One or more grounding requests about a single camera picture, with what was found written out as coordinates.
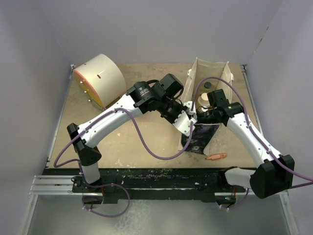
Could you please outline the white bottle wooden cap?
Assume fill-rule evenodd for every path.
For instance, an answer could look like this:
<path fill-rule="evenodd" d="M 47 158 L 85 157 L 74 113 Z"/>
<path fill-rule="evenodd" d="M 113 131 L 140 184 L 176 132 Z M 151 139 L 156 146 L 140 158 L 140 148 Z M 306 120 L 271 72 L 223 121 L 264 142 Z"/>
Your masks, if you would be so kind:
<path fill-rule="evenodd" d="M 207 93 L 202 93 L 198 97 L 198 103 L 199 103 L 200 106 L 204 106 L 204 107 L 209 107 L 210 106 Z"/>

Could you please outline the clear square bottle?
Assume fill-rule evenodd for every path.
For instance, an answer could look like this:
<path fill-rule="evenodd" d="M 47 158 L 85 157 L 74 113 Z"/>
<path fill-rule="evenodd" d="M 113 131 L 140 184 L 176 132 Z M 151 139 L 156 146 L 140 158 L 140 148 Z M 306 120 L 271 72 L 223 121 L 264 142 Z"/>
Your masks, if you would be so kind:
<path fill-rule="evenodd" d="M 203 87 L 207 90 L 215 89 L 216 86 L 214 86 L 211 82 L 205 82 Z"/>

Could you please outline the canvas tote bag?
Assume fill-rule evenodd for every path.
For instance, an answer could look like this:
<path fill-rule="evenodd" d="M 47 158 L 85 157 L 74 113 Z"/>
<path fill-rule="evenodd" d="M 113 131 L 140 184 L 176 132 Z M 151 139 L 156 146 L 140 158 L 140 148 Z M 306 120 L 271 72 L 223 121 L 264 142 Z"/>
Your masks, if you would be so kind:
<path fill-rule="evenodd" d="M 222 89 L 228 101 L 232 101 L 232 90 L 224 82 L 217 79 L 208 79 L 205 82 L 211 82 L 215 89 L 207 90 L 203 87 L 205 82 L 201 82 L 207 77 L 219 77 L 220 79 L 232 84 L 234 76 L 230 71 L 228 62 L 208 62 L 201 59 L 196 59 L 191 69 L 187 72 L 187 80 L 184 85 L 184 91 L 180 100 L 183 102 L 192 101 L 196 95 L 195 106 L 196 110 L 205 112 L 211 109 L 211 106 L 204 107 L 198 103 L 198 97 L 202 93 L 210 93 L 215 90 Z M 220 124 L 200 124 L 194 125 L 193 136 L 186 151 L 202 155 L 209 155 L 209 143 L 215 136 L 216 132 L 221 127 Z"/>

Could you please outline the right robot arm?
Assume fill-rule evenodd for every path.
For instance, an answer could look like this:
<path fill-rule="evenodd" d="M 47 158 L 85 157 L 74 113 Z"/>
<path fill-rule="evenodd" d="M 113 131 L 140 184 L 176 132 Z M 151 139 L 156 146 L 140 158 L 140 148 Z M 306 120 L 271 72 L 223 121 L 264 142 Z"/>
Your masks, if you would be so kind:
<path fill-rule="evenodd" d="M 222 123 L 231 130 L 249 152 L 256 170 L 229 167 L 220 172 L 218 188 L 230 191 L 234 186 L 251 189 L 264 199 L 292 186 L 294 159 L 282 155 L 257 130 L 239 102 L 230 103 L 222 89 L 207 93 L 211 110 L 197 113 L 200 124 Z"/>

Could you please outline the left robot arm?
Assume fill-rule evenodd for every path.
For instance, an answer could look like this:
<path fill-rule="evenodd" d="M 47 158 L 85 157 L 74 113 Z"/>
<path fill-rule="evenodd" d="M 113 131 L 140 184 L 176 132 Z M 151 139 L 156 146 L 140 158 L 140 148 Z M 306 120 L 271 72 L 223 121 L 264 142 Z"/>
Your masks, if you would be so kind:
<path fill-rule="evenodd" d="M 182 83 L 172 74 L 161 80 L 139 81 L 103 113 L 81 125 L 71 123 L 67 127 L 85 177 L 83 185 L 88 191 L 95 192 L 101 185 L 98 169 L 101 153 L 97 145 L 127 121 L 157 111 L 182 134 L 190 135 L 194 122 L 187 113 L 188 107 L 177 102 L 175 97 L 182 92 Z"/>

